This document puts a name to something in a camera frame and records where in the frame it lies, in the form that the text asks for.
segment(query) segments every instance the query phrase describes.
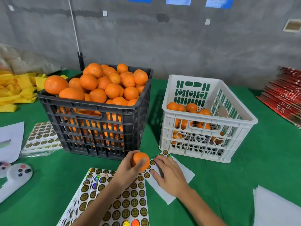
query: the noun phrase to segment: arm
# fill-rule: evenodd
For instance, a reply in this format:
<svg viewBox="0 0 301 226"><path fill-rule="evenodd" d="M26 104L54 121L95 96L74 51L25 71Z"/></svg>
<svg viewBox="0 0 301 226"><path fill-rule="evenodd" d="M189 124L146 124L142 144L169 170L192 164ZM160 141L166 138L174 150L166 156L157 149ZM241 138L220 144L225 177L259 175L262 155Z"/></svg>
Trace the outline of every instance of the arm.
<svg viewBox="0 0 301 226"><path fill-rule="evenodd" d="M164 173L164 178L162 178L156 171L151 171L158 185L170 195L178 198L189 210L199 226L226 226L198 193L188 186L177 162L165 156L157 156L154 161Z"/></svg>
<svg viewBox="0 0 301 226"><path fill-rule="evenodd" d="M121 194L135 179L140 168L145 164L142 159L133 168L130 165L133 155L139 150L130 151L120 163L116 174L106 188L99 193L97 198L86 208L86 210L74 221L73 226L98 226L104 214L116 197Z"/></svg>

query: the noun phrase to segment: white plastic crate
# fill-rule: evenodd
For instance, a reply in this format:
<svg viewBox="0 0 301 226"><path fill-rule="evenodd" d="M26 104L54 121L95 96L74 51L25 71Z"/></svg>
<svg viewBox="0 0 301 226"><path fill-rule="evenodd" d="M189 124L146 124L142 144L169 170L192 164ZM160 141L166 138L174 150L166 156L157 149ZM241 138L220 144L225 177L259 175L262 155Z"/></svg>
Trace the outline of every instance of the white plastic crate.
<svg viewBox="0 0 301 226"><path fill-rule="evenodd" d="M198 112L207 108L212 116L169 110L167 105L170 102L184 106L192 102L197 105ZM170 75L162 109L161 151L167 149L173 154L223 163L231 162L234 152L252 126L258 123L257 118L219 79ZM181 120L179 128L175 128L177 118ZM188 120L185 129L181 127L183 120ZM195 127L197 122L203 122L204 128ZM207 123L211 129L205 129ZM176 139L173 139L174 131L177 131Z"/></svg>

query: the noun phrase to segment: black plastic crate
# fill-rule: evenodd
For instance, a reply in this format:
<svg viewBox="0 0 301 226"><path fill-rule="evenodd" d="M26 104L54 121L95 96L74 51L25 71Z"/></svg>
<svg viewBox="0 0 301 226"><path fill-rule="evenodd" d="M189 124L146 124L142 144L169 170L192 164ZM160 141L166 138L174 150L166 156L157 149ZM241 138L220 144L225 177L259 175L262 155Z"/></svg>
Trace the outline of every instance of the black plastic crate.
<svg viewBox="0 0 301 226"><path fill-rule="evenodd" d="M134 106L59 98L45 90L38 94L64 150L122 160L129 151L140 148L147 122L153 69L129 67L130 72L137 69L145 71L149 78ZM100 115L80 114L79 109L98 111Z"/></svg>

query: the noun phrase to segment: wall switch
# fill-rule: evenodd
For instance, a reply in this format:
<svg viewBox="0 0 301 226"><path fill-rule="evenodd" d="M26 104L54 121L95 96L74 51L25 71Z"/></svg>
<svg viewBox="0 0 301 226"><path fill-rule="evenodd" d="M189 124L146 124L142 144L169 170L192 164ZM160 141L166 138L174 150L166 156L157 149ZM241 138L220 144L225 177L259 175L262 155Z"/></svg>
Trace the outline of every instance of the wall switch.
<svg viewBox="0 0 301 226"><path fill-rule="evenodd" d="M288 19L283 32L299 32L301 30L301 19Z"/></svg>
<svg viewBox="0 0 301 226"><path fill-rule="evenodd" d="M10 11L15 11L12 5L8 5Z"/></svg>

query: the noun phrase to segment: hand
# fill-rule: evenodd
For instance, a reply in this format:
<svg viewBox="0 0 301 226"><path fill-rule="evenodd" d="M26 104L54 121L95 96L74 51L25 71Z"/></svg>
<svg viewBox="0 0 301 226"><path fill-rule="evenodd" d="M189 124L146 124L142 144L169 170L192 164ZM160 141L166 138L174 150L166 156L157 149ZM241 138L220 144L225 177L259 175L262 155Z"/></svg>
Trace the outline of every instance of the hand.
<svg viewBox="0 0 301 226"><path fill-rule="evenodd" d="M140 168L146 163L146 159L141 159L136 166L131 167L131 160L133 158L133 155L137 152L140 152L139 150L130 151L126 157L121 161L112 181L114 185L117 185L120 187L120 192L125 190L135 179L137 174L139 173Z"/></svg>
<svg viewBox="0 0 301 226"><path fill-rule="evenodd" d="M164 178L154 170L150 173L162 189L176 198L179 198L184 191L190 190L178 163L171 157L156 156L154 161L161 168Z"/></svg>

